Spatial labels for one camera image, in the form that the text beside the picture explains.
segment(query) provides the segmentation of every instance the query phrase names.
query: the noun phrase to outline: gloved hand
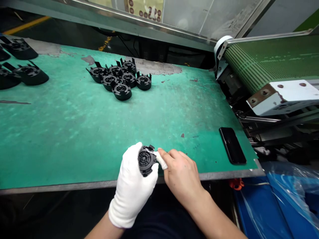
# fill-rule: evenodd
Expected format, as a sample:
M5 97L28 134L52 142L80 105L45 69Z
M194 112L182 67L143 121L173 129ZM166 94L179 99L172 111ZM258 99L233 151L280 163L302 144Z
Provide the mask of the gloved hand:
M138 162L141 147L142 143L138 142L123 154L115 196L109 207L109 219L116 227L133 226L137 214L152 194L158 178L158 163L152 166L152 172L147 177L142 176Z

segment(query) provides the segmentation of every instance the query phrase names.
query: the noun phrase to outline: worn table surface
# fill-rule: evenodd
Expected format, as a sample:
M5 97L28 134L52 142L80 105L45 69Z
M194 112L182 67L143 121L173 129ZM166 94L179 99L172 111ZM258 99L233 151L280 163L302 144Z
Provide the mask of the worn table surface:
M86 187L114 186L123 153L138 141L187 153L202 179L262 174L213 72L136 59L138 70L152 73L152 88L135 87L132 97L121 102L85 68L94 61L115 65L124 56L29 43L40 53L34 63L50 80L0 91L0 189L92 182L99 183ZM14 57L8 62L27 63ZM230 164L220 127L235 130L246 165Z

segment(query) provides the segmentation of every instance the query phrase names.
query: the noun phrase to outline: black phone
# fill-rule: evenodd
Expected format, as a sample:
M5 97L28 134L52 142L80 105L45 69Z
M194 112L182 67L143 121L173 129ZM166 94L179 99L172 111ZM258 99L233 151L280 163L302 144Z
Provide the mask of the black phone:
M247 160L232 128L219 128L228 159L232 164L246 164Z

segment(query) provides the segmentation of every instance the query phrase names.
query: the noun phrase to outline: bare hand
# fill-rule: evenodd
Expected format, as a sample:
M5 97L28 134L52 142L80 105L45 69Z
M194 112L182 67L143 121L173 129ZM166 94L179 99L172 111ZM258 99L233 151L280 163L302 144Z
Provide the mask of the bare hand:
M168 167L164 170L167 186L184 208L190 211L208 193L200 183L196 163L176 149L167 153L158 148L158 152Z

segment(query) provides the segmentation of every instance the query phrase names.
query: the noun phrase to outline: molded plastic component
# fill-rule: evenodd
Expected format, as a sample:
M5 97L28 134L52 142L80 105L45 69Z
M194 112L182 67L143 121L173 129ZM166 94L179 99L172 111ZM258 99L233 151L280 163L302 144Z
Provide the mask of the molded plastic component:
M114 75L105 75L102 76L101 83L103 84L106 90L112 91L113 87L120 83L120 80L118 77Z
M136 74L136 64L135 64L135 60L134 58L132 58L132 61L126 61L126 60L122 60L122 58L120 59L121 64L122 64L122 71L123 72L129 72L132 73L133 75Z
M156 163L156 156L149 151L154 151L152 145L143 146L139 152L139 167L143 177L152 172L152 166Z
M86 70L90 73L96 83L101 84L101 76L107 75L108 71L107 68L102 67L98 61L95 61L94 63L96 67L91 67L90 70L86 68Z
M149 90L152 86L152 75L141 75L140 72L137 72L137 87L141 90Z
M11 56L0 46L0 61L8 60Z
M9 63L3 63L3 66L20 76L20 80L26 85L40 85L49 80L49 76L44 73L36 64L29 60L33 65L21 66L15 68Z
M129 72L123 73L121 82L126 82L124 84L128 84L131 88L134 88L136 86L136 77L134 74Z
M38 53L22 38L11 39L11 42L5 36L1 36L0 40L4 42L1 45L19 60L31 60L38 57Z
M0 90L12 88L20 84L19 76L2 68L0 65Z
M130 86L122 84L122 83L115 85L112 91L115 97L121 101L128 100L132 96L132 91Z
M121 68L121 63L119 61L116 61L116 64L117 64L116 66L111 65L110 72L112 75L117 76L118 78L121 78L121 76L123 74L123 71Z

